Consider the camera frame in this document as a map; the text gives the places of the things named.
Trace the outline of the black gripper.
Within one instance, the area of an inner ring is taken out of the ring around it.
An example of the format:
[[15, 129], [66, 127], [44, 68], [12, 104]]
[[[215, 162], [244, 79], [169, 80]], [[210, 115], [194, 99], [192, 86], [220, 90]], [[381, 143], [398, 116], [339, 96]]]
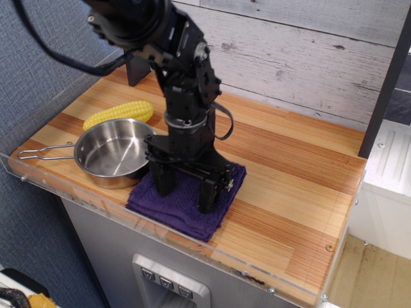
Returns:
[[194, 119], [178, 119], [169, 112], [164, 114], [168, 135], [147, 135], [146, 157], [157, 192], [161, 196], [175, 187], [178, 170], [201, 180], [199, 211], [207, 214], [214, 204], [222, 205], [232, 199], [233, 165], [214, 148], [214, 140], [226, 140], [234, 127], [223, 136], [215, 135], [215, 109], [201, 112]]

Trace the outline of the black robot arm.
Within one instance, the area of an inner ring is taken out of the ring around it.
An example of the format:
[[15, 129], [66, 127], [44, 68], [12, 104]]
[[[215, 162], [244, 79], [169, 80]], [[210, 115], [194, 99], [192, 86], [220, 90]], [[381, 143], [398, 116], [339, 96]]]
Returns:
[[233, 185], [233, 165], [214, 148], [220, 79], [204, 34], [170, 1], [89, 1], [89, 23], [110, 44], [147, 60], [166, 99], [167, 135], [149, 135], [147, 159], [162, 196], [174, 172], [200, 180], [199, 209], [208, 213]]

